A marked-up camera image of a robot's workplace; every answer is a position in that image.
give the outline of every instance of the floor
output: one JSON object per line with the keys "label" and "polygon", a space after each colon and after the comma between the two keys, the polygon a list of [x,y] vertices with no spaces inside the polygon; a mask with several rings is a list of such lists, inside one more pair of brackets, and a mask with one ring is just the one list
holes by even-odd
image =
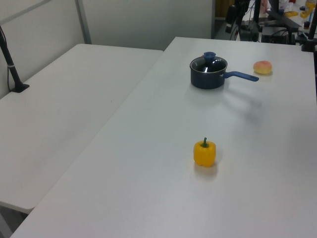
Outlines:
{"label": "floor", "polygon": [[0,238],[9,238],[27,214],[0,206]]}

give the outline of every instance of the white panel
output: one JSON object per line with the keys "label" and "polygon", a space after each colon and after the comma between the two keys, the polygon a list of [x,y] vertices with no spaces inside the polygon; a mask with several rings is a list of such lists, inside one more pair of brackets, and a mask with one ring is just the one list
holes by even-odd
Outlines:
{"label": "white panel", "polygon": [[165,50],[211,37],[213,0],[83,0],[92,44]]}
{"label": "white panel", "polygon": [[0,23],[50,0],[1,0]]}
{"label": "white panel", "polygon": [[[84,42],[74,0],[49,1],[3,24],[2,28],[22,81]],[[6,62],[1,52],[0,98],[7,93]]]}

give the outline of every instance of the pot lid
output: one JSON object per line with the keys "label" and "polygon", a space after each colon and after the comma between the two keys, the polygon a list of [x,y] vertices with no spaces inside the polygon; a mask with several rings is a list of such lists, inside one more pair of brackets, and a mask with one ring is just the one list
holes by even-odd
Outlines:
{"label": "pot lid", "polygon": [[227,61],[216,57],[214,52],[205,52],[202,57],[194,59],[191,68],[202,73],[214,73],[226,69]]}

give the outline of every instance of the peach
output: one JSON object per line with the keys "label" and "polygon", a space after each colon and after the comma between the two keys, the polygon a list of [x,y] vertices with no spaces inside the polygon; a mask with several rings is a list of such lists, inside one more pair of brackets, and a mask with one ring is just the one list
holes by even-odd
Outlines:
{"label": "peach", "polygon": [[268,74],[272,72],[272,64],[270,61],[258,61],[253,65],[253,69],[256,73]]}

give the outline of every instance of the pepper stem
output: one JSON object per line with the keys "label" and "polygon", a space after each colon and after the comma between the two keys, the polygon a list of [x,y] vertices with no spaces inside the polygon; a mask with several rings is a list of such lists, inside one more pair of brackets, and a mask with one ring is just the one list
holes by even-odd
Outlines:
{"label": "pepper stem", "polygon": [[204,138],[204,142],[203,142],[203,144],[201,144],[201,147],[204,147],[204,148],[208,148],[209,147],[209,145],[207,144],[207,138],[206,137]]}

